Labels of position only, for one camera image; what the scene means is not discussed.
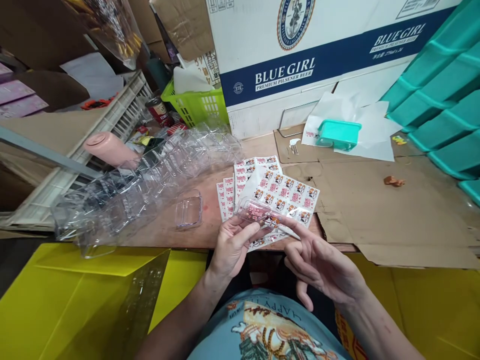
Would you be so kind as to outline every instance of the green plastic basket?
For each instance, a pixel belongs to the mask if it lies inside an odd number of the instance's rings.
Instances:
[[[221,122],[229,124],[222,88],[205,92],[189,91],[177,95],[172,79],[161,94],[161,99],[172,104],[189,128],[211,117],[218,117]]]

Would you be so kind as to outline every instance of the blue girl logo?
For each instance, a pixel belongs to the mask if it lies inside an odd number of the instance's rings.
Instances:
[[[278,43],[293,49],[302,39],[314,10],[315,0],[282,0],[278,12]]]

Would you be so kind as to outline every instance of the pink box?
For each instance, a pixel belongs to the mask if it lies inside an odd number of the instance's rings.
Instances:
[[[35,94],[35,91],[20,80],[5,82],[0,85],[0,104],[6,104],[33,94]]]
[[[14,72],[0,62],[0,84],[10,81]]]
[[[0,105],[0,119],[23,118],[47,106],[48,104],[40,96],[32,95]]]

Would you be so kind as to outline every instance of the wooden table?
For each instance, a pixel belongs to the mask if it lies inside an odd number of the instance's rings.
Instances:
[[[243,150],[246,158],[278,156],[277,145],[273,133],[243,141]],[[282,168],[294,164],[283,164]],[[213,249],[217,242],[219,226],[222,223],[220,207],[217,196],[216,183],[221,183],[224,178],[233,176],[232,166],[227,168],[212,169],[197,178],[190,179],[185,190],[198,189],[203,199],[202,224],[188,230],[177,230],[175,227],[176,204],[165,208],[151,223],[135,230],[135,234],[122,241],[122,246],[133,247],[158,247],[177,249]],[[320,235],[320,222],[316,216],[310,221],[309,229]],[[286,244],[297,241],[289,236],[264,246],[261,250],[282,251]],[[352,244],[334,243],[342,252],[357,252]]]

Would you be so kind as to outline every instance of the stack of clear plastic boxes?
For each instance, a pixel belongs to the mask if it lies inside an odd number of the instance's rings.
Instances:
[[[243,158],[240,141],[225,128],[201,124],[175,133],[138,159],[59,196],[51,208],[56,238],[76,242],[87,259],[109,254],[175,200],[177,228],[198,226],[202,198],[198,191],[189,198],[182,193],[188,180]]]

